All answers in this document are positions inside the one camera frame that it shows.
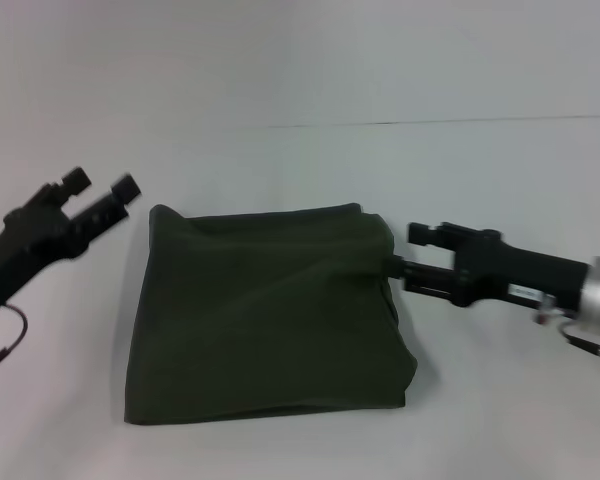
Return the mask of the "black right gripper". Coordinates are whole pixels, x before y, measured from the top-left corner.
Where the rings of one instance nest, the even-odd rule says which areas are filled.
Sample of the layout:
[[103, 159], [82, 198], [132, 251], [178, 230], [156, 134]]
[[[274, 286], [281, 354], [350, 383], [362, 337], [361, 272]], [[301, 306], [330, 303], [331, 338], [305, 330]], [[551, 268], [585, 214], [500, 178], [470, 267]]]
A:
[[418, 246], [452, 249], [453, 269], [408, 261], [393, 255], [389, 277], [402, 289], [451, 300], [468, 307], [481, 300], [511, 302], [509, 287], [517, 285], [553, 296], [562, 308], [580, 306], [589, 265], [513, 247], [496, 230], [470, 229], [442, 223], [436, 227], [409, 223], [407, 241]]

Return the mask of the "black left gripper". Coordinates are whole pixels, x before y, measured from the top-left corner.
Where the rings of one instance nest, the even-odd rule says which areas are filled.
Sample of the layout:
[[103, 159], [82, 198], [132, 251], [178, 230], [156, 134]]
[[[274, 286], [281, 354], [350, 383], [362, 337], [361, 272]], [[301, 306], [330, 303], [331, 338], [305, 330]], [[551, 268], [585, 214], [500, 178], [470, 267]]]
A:
[[125, 174], [110, 193], [70, 220], [62, 206], [90, 185], [86, 172], [76, 167], [4, 217], [0, 307], [48, 265], [82, 256], [92, 241], [128, 217], [126, 207], [141, 195], [134, 178]]

